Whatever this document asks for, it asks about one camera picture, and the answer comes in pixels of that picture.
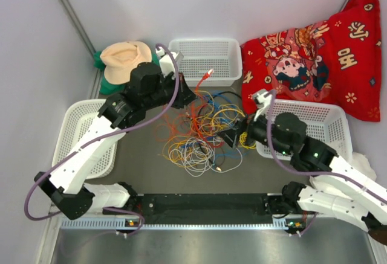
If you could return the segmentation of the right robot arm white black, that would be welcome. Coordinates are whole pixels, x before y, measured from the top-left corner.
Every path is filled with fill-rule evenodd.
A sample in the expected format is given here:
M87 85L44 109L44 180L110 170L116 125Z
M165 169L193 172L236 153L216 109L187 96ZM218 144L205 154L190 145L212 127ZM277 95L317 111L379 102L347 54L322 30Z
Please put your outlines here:
M307 125L285 112L270 122L265 115L242 119L219 132L230 147L235 147L245 132L246 144L254 141L275 152L289 155L293 171L308 175L342 192L332 195L319 188L290 182L282 189L282 206L289 213L299 210L325 214L367 232L375 241L386 244L386 189L352 166L336 150L309 137Z

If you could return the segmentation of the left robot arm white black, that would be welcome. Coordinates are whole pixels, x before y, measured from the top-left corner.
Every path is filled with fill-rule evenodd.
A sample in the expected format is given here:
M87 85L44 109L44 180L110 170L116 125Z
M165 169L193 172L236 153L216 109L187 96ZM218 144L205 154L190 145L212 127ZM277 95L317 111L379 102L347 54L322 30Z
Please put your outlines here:
M125 89L105 100L68 158L48 175L38 173L35 182L70 220L106 208L132 213L137 199L130 185L124 182L90 185L85 183L86 178L113 145L142 125L147 111L160 106L183 109L195 99L182 73L172 71L165 75L158 65L139 64Z

